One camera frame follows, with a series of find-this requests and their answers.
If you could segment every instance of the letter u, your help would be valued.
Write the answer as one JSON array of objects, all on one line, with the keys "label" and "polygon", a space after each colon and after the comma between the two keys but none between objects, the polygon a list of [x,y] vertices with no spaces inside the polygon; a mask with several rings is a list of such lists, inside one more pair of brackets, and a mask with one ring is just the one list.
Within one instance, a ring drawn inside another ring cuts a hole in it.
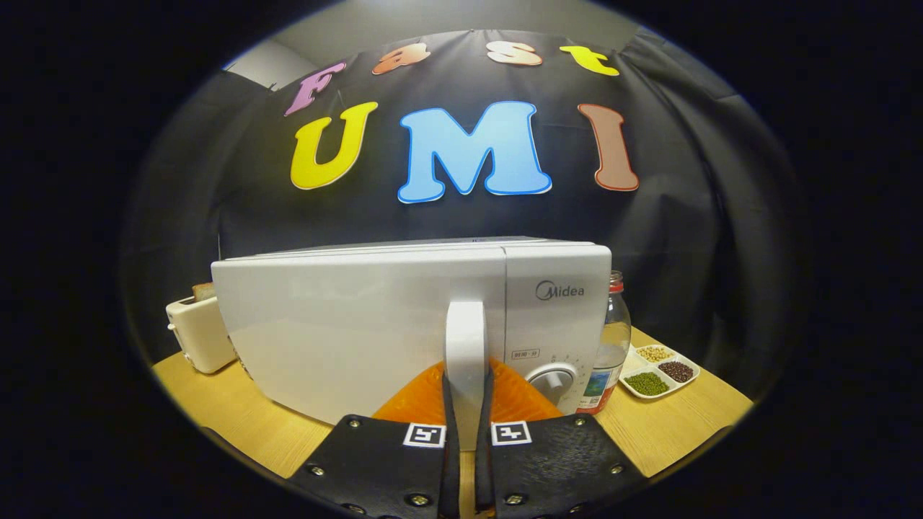
[{"label": "letter u", "polygon": [[366,133],[368,115],[378,108],[378,103],[357,104],[343,110],[340,119],[346,121],[340,151],[328,163],[318,164],[320,134],[330,124],[329,117],[310,122],[294,134],[297,144],[292,158],[292,183],[300,189],[314,189],[332,184],[346,175],[359,158],[362,139]]}]

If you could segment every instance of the letter m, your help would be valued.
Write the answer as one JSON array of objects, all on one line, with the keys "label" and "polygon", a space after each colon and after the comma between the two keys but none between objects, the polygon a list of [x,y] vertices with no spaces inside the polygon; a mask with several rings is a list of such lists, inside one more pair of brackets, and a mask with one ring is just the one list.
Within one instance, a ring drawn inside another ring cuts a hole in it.
[{"label": "letter m", "polygon": [[442,197],[446,185],[436,180],[434,159],[442,163],[459,193],[471,193],[489,152],[494,154],[494,171],[484,181],[487,191],[495,195],[545,193],[551,189],[551,177],[542,172],[535,155],[534,113],[530,103],[493,103],[471,134],[442,108],[405,115],[401,126],[410,130],[410,164],[398,199],[417,203]]}]

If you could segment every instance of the colorful foam letter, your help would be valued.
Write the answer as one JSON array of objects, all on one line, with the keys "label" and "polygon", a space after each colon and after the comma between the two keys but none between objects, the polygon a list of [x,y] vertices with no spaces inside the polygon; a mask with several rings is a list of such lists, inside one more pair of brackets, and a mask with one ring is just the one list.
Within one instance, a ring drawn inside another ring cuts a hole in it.
[{"label": "colorful foam letter", "polygon": [[340,142],[340,151],[328,163],[318,164],[318,144],[320,134],[330,124],[329,117],[323,117],[302,126],[294,137],[298,143],[294,147],[292,158],[292,183],[301,189],[314,189],[332,184],[346,175],[359,158],[362,148],[362,137],[366,132],[368,115],[378,108],[378,103],[369,102],[357,104],[343,110],[340,119],[346,121],[343,128],[343,139]]},{"label": "colorful foam letter", "polygon": [[574,59],[577,60],[577,65],[587,70],[592,70],[597,74],[603,74],[605,76],[618,76],[618,71],[613,67],[605,66],[599,62],[601,59],[606,61],[609,59],[602,54],[597,54],[586,47],[580,47],[578,45],[561,47],[561,50],[574,56]]},{"label": "colorful foam letter", "polygon": [[377,76],[378,74],[390,72],[398,66],[412,65],[425,60],[427,56],[429,56],[429,52],[426,51],[425,43],[411,43],[381,56],[381,59],[378,60],[381,63],[375,65],[375,68],[372,69],[372,74]]},{"label": "colorful foam letter", "polygon": [[338,63],[334,66],[330,66],[318,72],[317,74],[312,74],[308,76],[301,82],[301,90],[298,91],[298,94],[294,96],[294,101],[292,106],[289,106],[289,109],[285,111],[285,115],[291,115],[295,112],[305,108],[309,104],[314,102],[314,96],[311,95],[314,92],[320,93],[324,90],[327,85],[330,83],[330,78],[333,76],[334,72],[340,72],[346,68],[346,63]]},{"label": "colorful foam letter", "polygon": [[442,162],[449,180],[467,195],[481,172],[487,154],[494,154],[494,171],[484,187],[495,195],[537,195],[551,189],[551,177],[542,172],[532,138],[535,106],[519,101],[493,103],[468,134],[442,108],[405,115],[401,126],[410,130],[410,165],[407,183],[398,189],[404,203],[439,199],[446,185],[436,180],[434,158]]},{"label": "colorful foam letter", "polygon": [[622,114],[598,104],[578,104],[577,110],[586,115],[596,135],[599,169],[596,184],[613,191],[634,191],[640,181],[631,171],[628,149],[622,137]]},{"label": "colorful foam letter", "polygon": [[525,43],[490,42],[487,44],[487,57],[498,63],[513,65],[542,65],[542,57],[533,54],[535,49]]}]

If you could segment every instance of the bread slice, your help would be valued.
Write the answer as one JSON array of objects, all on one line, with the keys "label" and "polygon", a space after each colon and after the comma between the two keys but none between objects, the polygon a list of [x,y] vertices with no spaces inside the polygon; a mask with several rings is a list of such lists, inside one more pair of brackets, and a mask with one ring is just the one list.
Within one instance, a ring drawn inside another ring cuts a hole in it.
[{"label": "bread slice", "polygon": [[193,285],[192,296],[195,298],[195,302],[204,301],[211,297],[215,297],[215,284],[203,283]]}]

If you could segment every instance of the divided plate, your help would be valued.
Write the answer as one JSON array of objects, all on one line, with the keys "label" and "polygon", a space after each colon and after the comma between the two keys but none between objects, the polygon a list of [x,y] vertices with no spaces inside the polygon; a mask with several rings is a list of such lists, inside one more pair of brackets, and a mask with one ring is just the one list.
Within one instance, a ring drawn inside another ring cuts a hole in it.
[{"label": "divided plate", "polygon": [[[651,348],[651,347],[664,348],[666,352],[670,354],[670,356],[665,358],[664,360],[661,360],[660,362],[649,362],[646,358],[638,354],[638,350],[642,350],[645,348]],[[692,368],[692,377],[689,380],[686,380],[685,382],[677,382],[671,379],[669,375],[667,375],[666,373],[661,371],[660,368],[658,368],[659,365],[664,364],[666,362],[680,362],[682,364],[685,364],[686,366],[689,366],[690,368]],[[659,377],[660,380],[663,380],[664,383],[666,384],[666,387],[668,387],[669,389],[667,389],[666,391],[660,394],[656,394],[654,396],[647,396],[646,394],[641,394],[635,391],[633,387],[631,387],[625,382],[625,379],[628,377],[637,375],[638,373],[653,373],[654,375]],[[698,364],[692,362],[691,360],[685,358],[684,356],[678,354],[677,352],[671,350],[670,348],[664,346],[663,344],[649,344],[647,346],[643,346],[640,348],[636,348],[634,344],[632,344],[631,347],[629,348],[629,355],[625,358],[625,366],[622,368],[622,372],[618,376],[618,379],[619,381],[622,382],[622,385],[624,385],[625,388],[631,392],[631,394],[637,396],[638,398],[652,400],[654,398],[660,398],[662,396],[668,395],[671,392],[674,392],[677,389],[691,383],[693,380],[696,380],[697,378],[699,378],[699,373],[701,373],[701,368],[699,368]]]}]

